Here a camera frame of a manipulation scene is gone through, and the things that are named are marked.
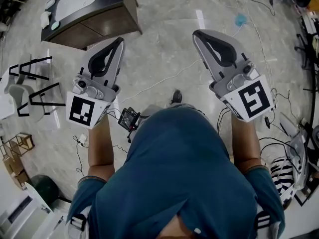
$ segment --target person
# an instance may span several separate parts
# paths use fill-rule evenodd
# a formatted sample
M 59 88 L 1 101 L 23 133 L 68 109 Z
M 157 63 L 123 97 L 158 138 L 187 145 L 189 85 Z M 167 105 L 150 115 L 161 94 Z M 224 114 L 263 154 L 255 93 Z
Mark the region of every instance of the person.
M 117 172 L 107 116 L 89 131 L 90 167 L 69 210 L 70 238 L 81 238 L 70 236 L 77 233 L 97 239 L 281 235 L 284 211 L 261 164 L 253 122 L 232 115 L 233 164 L 205 115 L 181 102 L 176 90 L 170 108 L 140 122 Z

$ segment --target white device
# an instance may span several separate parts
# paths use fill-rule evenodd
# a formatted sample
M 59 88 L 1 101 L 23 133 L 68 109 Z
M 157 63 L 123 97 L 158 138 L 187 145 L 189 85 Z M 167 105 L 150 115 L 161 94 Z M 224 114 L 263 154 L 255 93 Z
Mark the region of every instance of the white device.
M 249 122 L 273 109 L 266 77 L 239 41 L 214 30 L 196 30 L 193 43 L 214 80 L 210 90 L 239 120 Z
M 124 50 L 124 39 L 118 37 L 100 42 L 85 53 L 73 89 L 67 92 L 67 121 L 88 129 L 100 122 L 121 90 L 115 82 Z

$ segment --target blue t-shirt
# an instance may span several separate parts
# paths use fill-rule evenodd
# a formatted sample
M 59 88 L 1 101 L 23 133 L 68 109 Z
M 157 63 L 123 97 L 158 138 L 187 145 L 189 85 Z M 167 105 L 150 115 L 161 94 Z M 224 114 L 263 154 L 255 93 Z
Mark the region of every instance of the blue t-shirt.
M 256 237 L 257 204 L 281 234 L 284 212 L 269 171 L 243 175 L 202 114 L 174 108 L 141 125 L 107 183 L 81 179 L 68 220 L 91 205 L 91 238 L 154 239 L 178 214 L 199 238 L 247 239 Z

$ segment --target shoe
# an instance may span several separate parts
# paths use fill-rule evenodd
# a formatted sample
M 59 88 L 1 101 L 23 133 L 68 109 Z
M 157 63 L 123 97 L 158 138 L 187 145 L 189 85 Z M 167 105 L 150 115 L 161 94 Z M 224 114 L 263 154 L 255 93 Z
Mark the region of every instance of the shoe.
M 180 90 L 175 90 L 172 97 L 171 97 L 171 101 L 170 103 L 171 104 L 181 104 L 181 101 L 182 101 L 182 94 L 181 94 L 181 91 Z

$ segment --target gray tile floor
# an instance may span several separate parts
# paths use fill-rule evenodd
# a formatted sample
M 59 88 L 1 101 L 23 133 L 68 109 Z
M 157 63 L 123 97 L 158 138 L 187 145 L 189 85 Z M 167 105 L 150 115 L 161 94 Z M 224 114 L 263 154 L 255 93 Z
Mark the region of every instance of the gray tile floor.
M 54 80 L 61 83 L 62 94 L 72 86 L 72 79 L 79 71 L 81 50 L 64 47 L 57 44 L 40 42 L 40 15 L 45 3 L 49 0 L 30 0 L 22 6 L 16 15 L 9 32 L 6 35 L 3 49 L 2 67 L 16 64 L 20 55 L 28 51 L 33 57 L 44 57 L 49 49 L 53 56 Z M 292 8 L 275 0 L 276 16 L 272 17 L 263 5 L 248 0 L 138 0 L 138 17 L 143 35 L 131 33 L 124 36 L 126 52 L 122 69 L 118 76 L 118 84 L 122 91 L 118 96 L 120 109 L 133 107 L 141 111 L 150 104 L 165 107 L 175 88 L 183 92 L 184 102 L 190 103 L 202 110 L 216 127 L 217 118 L 224 105 L 209 91 L 208 83 L 211 77 L 199 60 L 192 44 L 192 33 L 205 26 L 229 35 L 234 35 L 238 27 L 235 25 L 237 13 L 251 15 L 261 35 L 263 48 L 268 64 L 268 77 L 265 59 L 257 32 L 251 23 L 242 27 L 236 35 L 241 41 L 250 58 L 253 59 L 260 72 L 264 73 L 271 86 L 287 96 L 291 91 L 292 110 L 298 118 L 310 116 L 309 94 L 302 91 L 309 87 L 308 75 L 301 70 L 302 57 L 294 51 L 297 44 L 296 33 L 300 32 L 297 23 L 298 16 Z M 268 0 L 259 0 L 266 4 Z M 156 82 L 175 75 L 181 69 L 190 66 L 175 78 L 156 85 L 138 96 L 126 100 L 142 89 Z M 284 112 L 292 120 L 289 102 L 278 97 L 275 124 L 279 112 Z M 114 145 L 128 150 L 127 132 L 114 118 L 110 117 L 111 135 Z M 272 136 L 287 140 L 276 128 L 267 129 L 263 118 L 255 121 L 258 135 Z M 65 120 L 65 109 L 58 109 L 55 115 L 50 115 L 35 124 L 28 118 L 11 117 L 4 121 L 7 137 L 20 131 L 33 135 L 36 148 L 23 156 L 23 163 L 30 176 L 45 174 L 50 176 L 67 198 L 72 198 L 78 180 L 82 177 L 75 169 L 80 167 L 76 154 L 75 141 L 72 136 L 86 133 L 84 128 L 70 124 Z M 221 137 L 230 153 L 231 125 L 230 114 L 225 115 Z M 280 147 L 267 148 L 263 159 L 270 161 L 275 155 L 282 155 Z M 83 163 L 83 172 L 88 170 L 87 150 L 79 147 Z M 115 148 L 115 166 L 118 169 L 125 161 L 126 154 Z

